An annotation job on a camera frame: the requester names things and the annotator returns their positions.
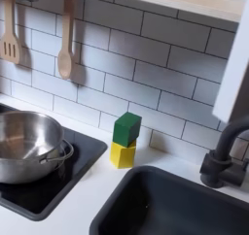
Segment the white countertop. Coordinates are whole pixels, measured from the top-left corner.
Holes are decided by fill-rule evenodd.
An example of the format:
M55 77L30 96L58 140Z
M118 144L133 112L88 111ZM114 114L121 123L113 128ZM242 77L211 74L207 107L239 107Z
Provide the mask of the white countertop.
M0 94L0 103L19 110L47 114L61 125L104 141L110 147L112 134L68 117L35 107ZM201 184L199 166L165 152L138 145L135 165L153 165ZM0 206L0 232L3 235L88 235L89 225L128 169L117 170L109 161L109 149L97 160L55 210L43 221L31 221ZM249 176L242 188L225 186L219 191L249 202Z

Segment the green block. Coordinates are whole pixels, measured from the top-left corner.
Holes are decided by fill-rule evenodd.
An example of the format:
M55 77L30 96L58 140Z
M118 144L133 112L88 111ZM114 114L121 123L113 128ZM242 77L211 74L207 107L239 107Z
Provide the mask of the green block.
M139 136L142 117L125 113L114 125L113 142L128 147Z

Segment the faucet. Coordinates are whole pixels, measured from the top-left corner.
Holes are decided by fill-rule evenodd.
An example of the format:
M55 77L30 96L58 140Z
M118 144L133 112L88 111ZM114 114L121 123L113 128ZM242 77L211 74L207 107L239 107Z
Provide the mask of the faucet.
M249 159L242 165L231 161L231 147L236 137L249 129L249 116L230 123L223 131L216 150L206 154L200 167L201 181L212 188L220 188L224 183L241 186Z

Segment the wooden utensil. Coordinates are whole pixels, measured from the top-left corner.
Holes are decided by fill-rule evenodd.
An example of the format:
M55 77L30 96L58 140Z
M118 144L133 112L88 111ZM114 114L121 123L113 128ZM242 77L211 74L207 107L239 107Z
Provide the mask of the wooden utensil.
M5 34L1 39L0 52L3 59L19 64L21 46L15 32L15 0L5 0Z
M58 71L63 79L68 79L70 77L74 65L72 54L73 20L74 0L64 0L62 48L58 55Z

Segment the stove burner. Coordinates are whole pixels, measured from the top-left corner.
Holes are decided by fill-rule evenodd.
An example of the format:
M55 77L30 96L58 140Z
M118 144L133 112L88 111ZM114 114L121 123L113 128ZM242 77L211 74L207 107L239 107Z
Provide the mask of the stove burner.
M0 105L0 113L12 110ZM0 184L0 205L33 220L46 218L107 149L103 142L84 134L65 128L64 133L65 139L74 147L72 157L37 182Z

